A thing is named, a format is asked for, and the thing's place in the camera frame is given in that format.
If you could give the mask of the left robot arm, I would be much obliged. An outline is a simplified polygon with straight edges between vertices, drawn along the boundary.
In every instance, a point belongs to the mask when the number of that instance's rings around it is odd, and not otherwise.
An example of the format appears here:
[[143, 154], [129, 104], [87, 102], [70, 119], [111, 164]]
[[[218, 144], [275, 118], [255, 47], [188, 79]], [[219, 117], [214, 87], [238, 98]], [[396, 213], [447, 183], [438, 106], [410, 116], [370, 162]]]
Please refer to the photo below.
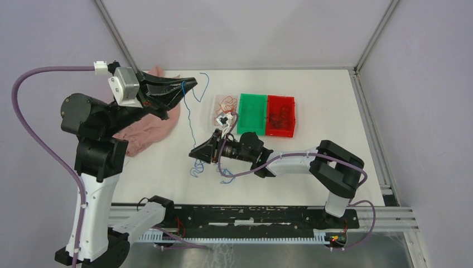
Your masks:
[[154, 196], [125, 221], [109, 225], [128, 147], [115, 135], [147, 114], [167, 120], [197, 80], [117, 67], [108, 84], [111, 103], [74, 93], [61, 106], [61, 129], [78, 138], [73, 174], [81, 182], [69, 243], [55, 254], [55, 260], [67, 266], [120, 267], [143, 234], [157, 224], [169, 227], [176, 218], [173, 201]]

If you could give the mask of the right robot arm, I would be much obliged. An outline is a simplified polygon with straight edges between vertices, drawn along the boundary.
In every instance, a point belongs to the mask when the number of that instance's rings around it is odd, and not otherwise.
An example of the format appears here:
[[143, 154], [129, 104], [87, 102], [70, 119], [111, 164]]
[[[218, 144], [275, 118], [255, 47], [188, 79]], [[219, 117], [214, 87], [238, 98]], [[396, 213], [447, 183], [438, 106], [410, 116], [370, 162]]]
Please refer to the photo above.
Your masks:
[[329, 192], [322, 221], [330, 228], [342, 224], [346, 208], [368, 177], [361, 158], [330, 140], [322, 140], [307, 150], [282, 152], [264, 147], [254, 132], [246, 132], [236, 140], [216, 129], [207, 141], [189, 152], [189, 157], [217, 166], [224, 157], [248, 162], [251, 164], [248, 173], [260, 178], [288, 174], [314, 176]]

